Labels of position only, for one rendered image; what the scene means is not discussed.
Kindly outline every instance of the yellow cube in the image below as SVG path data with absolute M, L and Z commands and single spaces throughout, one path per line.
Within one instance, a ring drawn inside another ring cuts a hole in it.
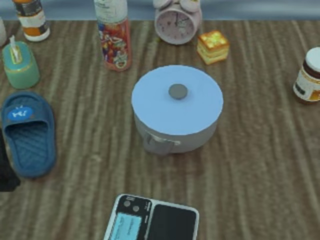
M 197 52 L 207 64 L 225 60 L 229 53 L 229 41 L 220 31 L 203 33 L 198 37 Z

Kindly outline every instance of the wooden floor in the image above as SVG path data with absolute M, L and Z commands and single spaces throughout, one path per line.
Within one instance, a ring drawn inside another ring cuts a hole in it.
M 5 24 L 24 41 L 18 22 Z M 205 66 L 196 40 L 171 46 L 152 22 L 132 22 L 123 73 L 104 68 L 95 21 L 52 22 L 48 40 L 29 43 L 42 76 L 31 90 L 53 107 L 58 158 L 49 175 L 0 193 L 0 240 L 102 240 L 121 193 L 197 208 L 198 240 L 319 240 L 320 103 L 298 103 L 292 87 L 320 44 L 320 21 L 212 21 L 200 31 L 213 29 L 230 54 Z M 171 64 L 210 74 L 224 109 L 205 146 L 161 158 L 143 150 L 130 100 L 142 75 Z M 0 81 L 2 103 L 15 90 L 2 70 Z

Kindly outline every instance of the pot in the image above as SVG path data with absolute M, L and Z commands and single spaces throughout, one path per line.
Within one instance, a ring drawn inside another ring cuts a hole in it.
M 131 104 L 144 149 L 167 155 L 193 151 L 213 136 L 223 109 L 223 94 L 205 72 L 169 65 L 140 78 Z

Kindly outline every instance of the gray knob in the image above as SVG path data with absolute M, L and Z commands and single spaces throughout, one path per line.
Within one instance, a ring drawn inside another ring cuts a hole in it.
M 177 100 L 184 99 L 188 94 L 188 89 L 183 84 L 173 84 L 169 88 L 169 95 Z

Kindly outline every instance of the light blue wall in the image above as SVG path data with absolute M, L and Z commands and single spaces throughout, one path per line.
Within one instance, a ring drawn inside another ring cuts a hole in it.
M 95 20 L 93 0 L 41 0 L 49 20 Z M 152 0 L 128 0 L 132 20 L 152 20 Z M 201 0 L 205 19 L 319 19 L 320 0 Z M 16 19 L 11 0 L 0 0 L 0 16 Z

